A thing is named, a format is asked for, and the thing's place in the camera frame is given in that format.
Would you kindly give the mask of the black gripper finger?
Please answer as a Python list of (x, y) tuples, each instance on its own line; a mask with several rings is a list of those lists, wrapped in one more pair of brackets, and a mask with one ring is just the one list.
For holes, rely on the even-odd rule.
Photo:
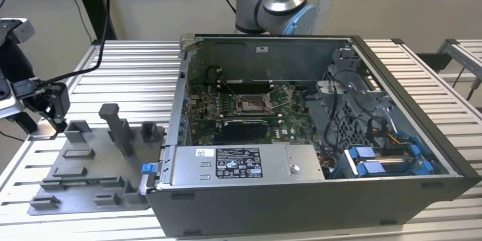
[(65, 115), (69, 110), (69, 97), (66, 85), (61, 82), (50, 83), (42, 87), (40, 94), (40, 115), (46, 119), (57, 133), (66, 128)]
[(32, 134), (37, 131), (37, 123), (26, 112), (16, 114), (16, 123), (26, 134)]

